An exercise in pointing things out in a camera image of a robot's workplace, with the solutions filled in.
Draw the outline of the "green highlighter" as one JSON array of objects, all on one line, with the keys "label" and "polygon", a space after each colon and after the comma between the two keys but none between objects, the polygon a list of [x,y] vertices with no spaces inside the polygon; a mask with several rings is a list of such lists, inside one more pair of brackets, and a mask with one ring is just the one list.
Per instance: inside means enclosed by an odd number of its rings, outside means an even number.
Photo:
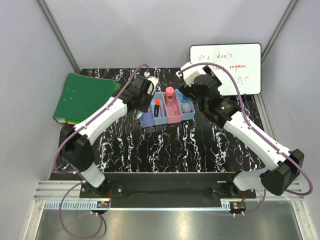
[{"label": "green highlighter", "polygon": [[139,111],[139,112],[136,114],[136,118],[137,118],[137,119],[140,119],[142,115],[143,115],[143,112],[142,112],[142,111]]}]

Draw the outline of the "orange black marker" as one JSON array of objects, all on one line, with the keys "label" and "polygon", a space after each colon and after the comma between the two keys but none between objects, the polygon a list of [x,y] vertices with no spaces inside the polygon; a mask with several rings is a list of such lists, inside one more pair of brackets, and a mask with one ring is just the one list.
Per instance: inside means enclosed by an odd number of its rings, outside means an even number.
[{"label": "orange black marker", "polygon": [[154,112],[153,112],[153,115],[155,117],[159,116],[160,104],[161,104],[161,101],[159,99],[156,99],[154,103]]}]

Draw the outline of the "pink highlighter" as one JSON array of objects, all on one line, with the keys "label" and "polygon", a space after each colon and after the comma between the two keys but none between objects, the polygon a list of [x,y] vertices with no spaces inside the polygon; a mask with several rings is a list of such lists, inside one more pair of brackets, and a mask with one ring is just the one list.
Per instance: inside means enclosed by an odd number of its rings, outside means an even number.
[{"label": "pink highlighter", "polygon": [[160,109],[161,117],[164,118],[166,114],[165,114],[165,109],[162,103],[160,104],[159,109]]}]

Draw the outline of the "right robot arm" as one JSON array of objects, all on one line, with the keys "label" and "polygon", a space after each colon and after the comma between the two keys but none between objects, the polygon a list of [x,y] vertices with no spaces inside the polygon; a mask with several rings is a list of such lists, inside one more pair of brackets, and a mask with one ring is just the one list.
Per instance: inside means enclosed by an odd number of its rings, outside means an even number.
[{"label": "right robot arm", "polygon": [[179,90],[196,101],[208,120],[241,140],[265,165],[258,170],[239,172],[227,185],[228,195],[236,199],[246,190],[257,188],[276,196],[288,192],[288,187],[303,172],[304,154],[281,145],[257,127],[246,115],[242,100],[236,103],[222,97],[218,90],[222,83],[210,66],[209,62],[188,62],[182,66],[176,73],[184,80]]}]

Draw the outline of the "purple rectangular bin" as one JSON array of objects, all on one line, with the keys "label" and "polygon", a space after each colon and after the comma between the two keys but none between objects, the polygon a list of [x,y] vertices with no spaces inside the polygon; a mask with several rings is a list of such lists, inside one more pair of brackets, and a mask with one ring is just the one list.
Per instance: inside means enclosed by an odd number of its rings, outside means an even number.
[{"label": "purple rectangular bin", "polygon": [[139,120],[142,128],[148,128],[155,125],[154,113],[152,110],[144,112]]}]

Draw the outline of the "clear glitter jar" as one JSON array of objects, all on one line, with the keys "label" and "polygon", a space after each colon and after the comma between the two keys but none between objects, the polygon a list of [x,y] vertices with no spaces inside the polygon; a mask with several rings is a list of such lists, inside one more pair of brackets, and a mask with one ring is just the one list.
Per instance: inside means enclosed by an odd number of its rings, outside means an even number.
[{"label": "clear glitter jar", "polygon": [[182,106],[181,106],[181,112],[183,114],[191,113],[192,112],[192,106],[188,102],[183,103]]}]

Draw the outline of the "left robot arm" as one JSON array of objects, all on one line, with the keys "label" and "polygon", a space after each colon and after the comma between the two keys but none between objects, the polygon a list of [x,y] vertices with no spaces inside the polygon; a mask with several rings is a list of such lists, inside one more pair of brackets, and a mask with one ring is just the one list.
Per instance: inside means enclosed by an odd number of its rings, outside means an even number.
[{"label": "left robot arm", "polygon": [[65,126],[60,131],[59,147],[55,157],[71,165],[97,198],[108,193],[108,180],[95,164],[93,144],[97,138],[118,119],[138,110],[146,113],[154,97],[159,79],[154,76],[138,75],[95,113],[73,127]]}]

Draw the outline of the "small blue-capped bottle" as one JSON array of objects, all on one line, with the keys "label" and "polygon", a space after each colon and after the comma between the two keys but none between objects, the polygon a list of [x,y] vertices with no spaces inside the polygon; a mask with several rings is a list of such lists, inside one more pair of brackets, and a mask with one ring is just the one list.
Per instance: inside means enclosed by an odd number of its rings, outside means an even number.
[{"label": "small blue-capped bottle", "polygon": [[187,102],[188,102],[188,97],[186,97],[185,95],[183,95],[182,98],[181,98],[181,102],[182,102],[183,104],[187,103]]}]

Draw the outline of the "pink-capped colourful bottle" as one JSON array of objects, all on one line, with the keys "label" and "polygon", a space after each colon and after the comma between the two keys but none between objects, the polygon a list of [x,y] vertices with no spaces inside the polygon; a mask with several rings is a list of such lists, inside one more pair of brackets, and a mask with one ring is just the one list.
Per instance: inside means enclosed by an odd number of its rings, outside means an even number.
[{"label": "pink-capped colourful bottle", "polygon": [[165,90],[165,104],[167,106],[172,106],[174,103],[174,88],[172,86],[169,86]]}]

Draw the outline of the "pink rectangular bin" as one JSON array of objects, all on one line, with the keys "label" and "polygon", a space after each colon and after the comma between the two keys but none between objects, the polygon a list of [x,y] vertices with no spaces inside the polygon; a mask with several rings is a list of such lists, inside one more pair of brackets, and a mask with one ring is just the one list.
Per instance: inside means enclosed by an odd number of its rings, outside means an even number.
[{"label": "pink rectangular bin", "polygon": [[173,93],[173,104],[168,106],[165,102],[164,108],[167,113],[168,124],[175,124],[182,121],[182,111],[179,100],[177,98],[177,94],[175,92]]}]

